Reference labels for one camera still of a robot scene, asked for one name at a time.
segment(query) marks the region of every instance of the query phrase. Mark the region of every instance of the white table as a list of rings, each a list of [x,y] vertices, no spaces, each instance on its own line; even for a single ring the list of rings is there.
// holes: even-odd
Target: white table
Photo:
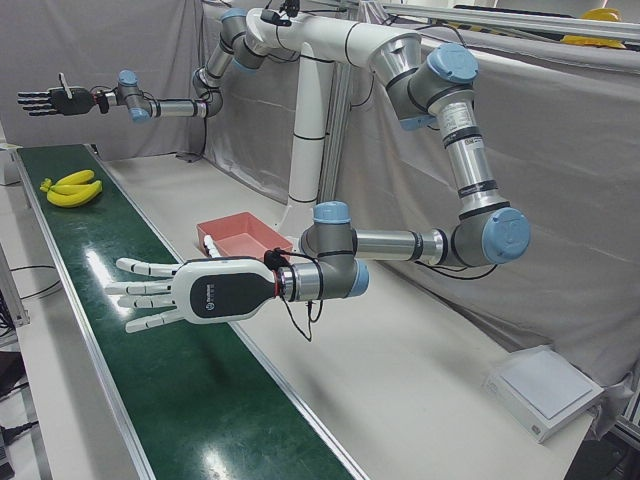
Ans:
[[[199,222],[251,211],[274,225],[284,208],[206,162],[161,156],[106,167],[183,258],[202,255]],[[20,202],[11,202],[18,227],[0,240],[8,257],[42,260]],[[369,269],[364,296],[325,303],[311,344],[280,301],[242,327],[370,478],[564,478],[590,417],[538,445],[481,388],[506,352],[426,292],[381,265]],[[135,478],[64,296],[44,302],[30,307],[19,337],[54,478]],[[294,305],[301,320],[305,311]]]

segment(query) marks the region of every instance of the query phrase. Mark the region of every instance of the yellow banana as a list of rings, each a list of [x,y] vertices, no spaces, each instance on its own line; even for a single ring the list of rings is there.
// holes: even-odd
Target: yellow banana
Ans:
[[[85,191],[87,188],[93,188],[91,183],[82,183],[80,185],[51,185],[49,190],[53,190],[60,195],[74,195],[76,193],[81,193]]]
[[[102,192],[102,182],[100,180],[85,185],[85,187],[86,188],[81,189],[78,193],[70,195],[63,195],[55,192],[53,188],[50,188],[47,192],[47,200],[57,207],[74,208],[90,202]]]
[[[45,178],[40,184],[40,190],[43,191],[44,193],[47,193],[51,188],[51,183],[52,181],[50,178]]]
[[[93,170],[80,170],[79,172],[74,172],[61,178],[56,182],[56,185],[80,185],[90,182],[93,180],[93,177],[95,177]]]

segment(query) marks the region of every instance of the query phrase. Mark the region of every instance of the blue joint cap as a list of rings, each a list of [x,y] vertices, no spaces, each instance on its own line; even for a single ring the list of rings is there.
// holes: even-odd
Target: blue joint cap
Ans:
[[[313,221],[340,225],[349,223],[349,206],[343,202],[324,202],[313,207]]]
[[[138,107],[130,108],[129,115],[131,115],[131,120],[133,120],[133,123],[144,123],[151,118],[149,112],[147,112],[144,108]]]
[[[369,269],[367,268],[367,264],[362,260],[356,260],[356,263],[358,264],[358,273],[356,273],[356,279],[346,298],[362,295],[369,287]]]
[[[242,73],[246,73],[248,75],[255,75],[255,73],[257,71],[257,70],[255,70],[253,68],[245,67],[239,61],[237,61],[235,58],[233,60],[231,60],[231,63],[233,64],[234,67],[236,67]]]
[[[431,115],[420,115],[419,117],[405,118],[403,120],[400,120],[400,126],[403,130],[411,132],[413,130],[426,127],[427,125],[431,125],[437,121],[438,119]]]
[[[501,208],[491,215],[482,231],[482,251],[491,263],[520,258],[531,239],[527,218],[515,208]]]
[[[118,83],[127,87],[135,87],[138,84],[138,76],[131,70],[123,70],[118,74]]]
[[[440,78],[453,83],[471,83],[478,75],[478,61],[457,43],[445,43],[427,56],[427,65]]]
[[[247,16],[247,11],[244,8],[230,8],[229,10],[224,12],[222,15],[220,15],[220,21],[223,22],[227,18],[231,18],[231,17],[246,17],[246,16]]]

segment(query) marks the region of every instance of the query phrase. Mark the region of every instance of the red tray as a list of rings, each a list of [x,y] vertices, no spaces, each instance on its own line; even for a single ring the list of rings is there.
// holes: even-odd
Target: red tray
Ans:
[[[211,235],[216,247],[225,257],[248,256],[262,260],[264,252],[280,247],[291,251],[291,242],[258,220],[249,212],[199,223],[198,245],[205,255],[205,235]]]

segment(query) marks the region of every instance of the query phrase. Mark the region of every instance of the green conveyor belt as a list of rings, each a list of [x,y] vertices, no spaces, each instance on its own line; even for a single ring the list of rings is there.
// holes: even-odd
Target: green conveyor belt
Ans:
[[[112,279],[142,280],[116,259],[174,258],[85,146],[18,154],[159,480],[352,478],[228,325],[178,322],[126,334],[126,321],[151,311],[121,309],[103,293]],[[58,208],[38,190],[45,177],[86,168],[104,185],[90,204]]]

